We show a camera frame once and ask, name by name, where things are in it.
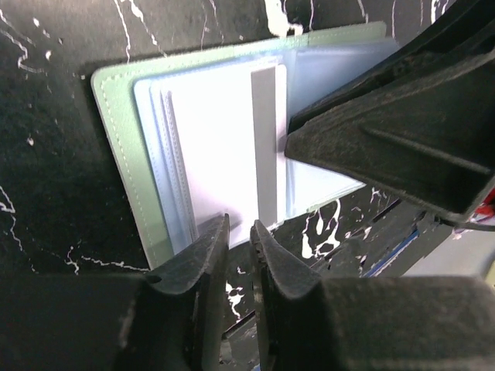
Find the green card holder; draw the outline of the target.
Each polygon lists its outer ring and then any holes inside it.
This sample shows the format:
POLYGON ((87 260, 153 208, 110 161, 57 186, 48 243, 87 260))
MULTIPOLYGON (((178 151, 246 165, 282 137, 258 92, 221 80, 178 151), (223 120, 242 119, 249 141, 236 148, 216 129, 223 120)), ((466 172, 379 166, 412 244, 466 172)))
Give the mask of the green card holder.
POLYGON ((138 123, 138 109, 131 97, 132 84, 147 74, 176 72, 183 67, 197 67, 262 52, 285 51, 297 46, 382 41, 386 29, 384 22, 371 22, 311 31, 299 36, 224 45, 120 63, 100 68, 92 75, 91 86, 98 110, 150 268, 158 267, 172 256, 172 244, 165 219, 159 210, 158 193, 152 183, 152 167, 145 150, 145 137, 138 123))

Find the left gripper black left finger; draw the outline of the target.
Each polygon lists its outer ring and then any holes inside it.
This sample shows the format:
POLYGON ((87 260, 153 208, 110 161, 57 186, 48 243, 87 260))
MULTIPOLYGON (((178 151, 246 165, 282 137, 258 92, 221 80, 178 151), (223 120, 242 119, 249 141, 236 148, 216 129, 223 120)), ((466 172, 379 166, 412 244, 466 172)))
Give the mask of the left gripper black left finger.
POLYGON ((145 274, 1 282, 3 370, 216 370, 230 220, 145 274))

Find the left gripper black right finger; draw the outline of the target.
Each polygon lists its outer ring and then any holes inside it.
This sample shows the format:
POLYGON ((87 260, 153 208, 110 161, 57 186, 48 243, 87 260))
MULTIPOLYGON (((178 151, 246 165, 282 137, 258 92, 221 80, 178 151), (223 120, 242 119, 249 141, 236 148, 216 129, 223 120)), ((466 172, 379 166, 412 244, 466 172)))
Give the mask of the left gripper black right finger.
POLYGON ((492 370, 494 291, 474 277, 317 273, 251 228, 263 370, 492 370))

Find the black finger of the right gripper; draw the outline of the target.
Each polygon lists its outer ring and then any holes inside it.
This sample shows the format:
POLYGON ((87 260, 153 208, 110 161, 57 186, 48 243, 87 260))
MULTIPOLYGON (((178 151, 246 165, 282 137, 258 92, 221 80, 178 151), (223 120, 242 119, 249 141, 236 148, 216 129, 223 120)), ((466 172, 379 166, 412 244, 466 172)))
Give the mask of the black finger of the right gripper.
POLYGON ((307 104, 292 116, 288 132, 300 129, 307 121, 373 90, 410 75, 434 63, 461 46, 494 20, 494 2, 457 1, 438 21, 384 61, 331 90, 313 104, 307 104))
POLYGON ((285 154, 440 215, 469 215, 494 186, 494 54, 341 104, 291 133, 285 154))

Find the white striped card in holder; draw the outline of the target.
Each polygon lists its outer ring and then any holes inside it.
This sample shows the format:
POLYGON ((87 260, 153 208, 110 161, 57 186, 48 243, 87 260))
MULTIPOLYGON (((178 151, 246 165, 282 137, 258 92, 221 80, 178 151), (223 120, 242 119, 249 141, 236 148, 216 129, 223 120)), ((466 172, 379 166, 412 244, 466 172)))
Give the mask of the white striped card in holder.
POLYGON ((230 245, 255 220, 286 216, 287 71, 280 62, 201 70, 166 84, 179 134, 195 221, 230 217, 230 245))

